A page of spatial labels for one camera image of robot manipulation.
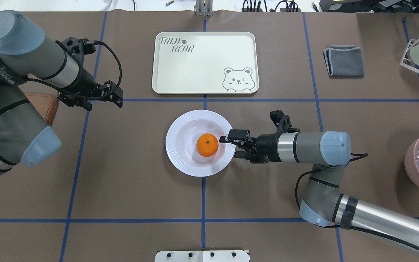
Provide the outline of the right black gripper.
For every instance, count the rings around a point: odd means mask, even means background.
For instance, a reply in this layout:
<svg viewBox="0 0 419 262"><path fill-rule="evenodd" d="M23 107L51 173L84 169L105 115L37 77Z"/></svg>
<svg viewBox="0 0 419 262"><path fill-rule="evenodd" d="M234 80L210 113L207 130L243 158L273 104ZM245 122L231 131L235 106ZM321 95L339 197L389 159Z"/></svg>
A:
<svg viewBox="0 0 419 262"><path fill-rule="evenodd" d="M249 130L229 130L227 135L220 136L219 143L244 145L248 143L249 152L236 151L235 159L245 159L253 164L279 162L278 136L275 133L261 134L256 138L250 136Z"/></svg>

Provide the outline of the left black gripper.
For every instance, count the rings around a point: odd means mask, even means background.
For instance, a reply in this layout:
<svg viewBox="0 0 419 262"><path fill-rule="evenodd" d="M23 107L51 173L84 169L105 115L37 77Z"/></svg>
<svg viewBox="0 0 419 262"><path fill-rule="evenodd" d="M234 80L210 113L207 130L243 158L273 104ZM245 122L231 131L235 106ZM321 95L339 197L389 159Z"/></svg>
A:
<svg viewBox="0 0 419 262"><path fill-rule="evenodd" d="M84 88L75 96L67 95L64 91L57 94L60 102L69 107L80 107L92 111L90 101L99 100L112 102L119 108L123 107L123 90L112 81L106 81L103 85L94 85Z"/></svg>

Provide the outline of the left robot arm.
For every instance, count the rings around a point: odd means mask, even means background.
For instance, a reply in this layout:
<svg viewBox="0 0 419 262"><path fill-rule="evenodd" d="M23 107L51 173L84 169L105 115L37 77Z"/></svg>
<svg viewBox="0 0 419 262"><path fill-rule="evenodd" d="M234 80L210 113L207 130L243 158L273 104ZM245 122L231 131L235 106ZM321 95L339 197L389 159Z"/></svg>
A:
<svg viewBox="0 0 419 262"><path fill-rule="evenodd" d="M27 82L47 85L69 107L91 111L91 100L123 106L121 79L99 84L85 70L84 56L99 40L69 37L60 42L24 14L0 12L0 176L23 163L32 167L61 148L51 125L20 89Z"/></svg>

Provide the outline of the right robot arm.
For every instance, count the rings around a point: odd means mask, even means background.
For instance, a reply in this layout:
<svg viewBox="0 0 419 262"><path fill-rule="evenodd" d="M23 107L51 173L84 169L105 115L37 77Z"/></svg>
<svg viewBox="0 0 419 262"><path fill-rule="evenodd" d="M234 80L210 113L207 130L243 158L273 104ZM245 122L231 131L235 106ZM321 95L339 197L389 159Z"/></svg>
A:
<svg viewBox="0 0 419 262"><path fill-rule="evenodd" d="M301 132L281 128L251 136L231 130L219 142L236 146L236 157L252 164L312 164L306 192L298 192L300 216L314 225L331 222L344 230L379 233L419 255L419 188L404 166L407 144L394 152L370 146L370 156L355 153L346 132Z"/></svg>

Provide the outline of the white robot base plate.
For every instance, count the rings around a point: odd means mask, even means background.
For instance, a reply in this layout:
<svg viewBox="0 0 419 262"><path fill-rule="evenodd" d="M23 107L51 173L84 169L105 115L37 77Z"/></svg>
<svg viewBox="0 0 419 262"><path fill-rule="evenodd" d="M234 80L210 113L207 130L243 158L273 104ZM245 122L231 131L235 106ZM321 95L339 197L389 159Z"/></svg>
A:
<svg viewBox="0 0 419 262"><path fill-rule="evenodd" d="M160 251L155 262L250 262L249 251L245 250L183 250Z"/></svg>

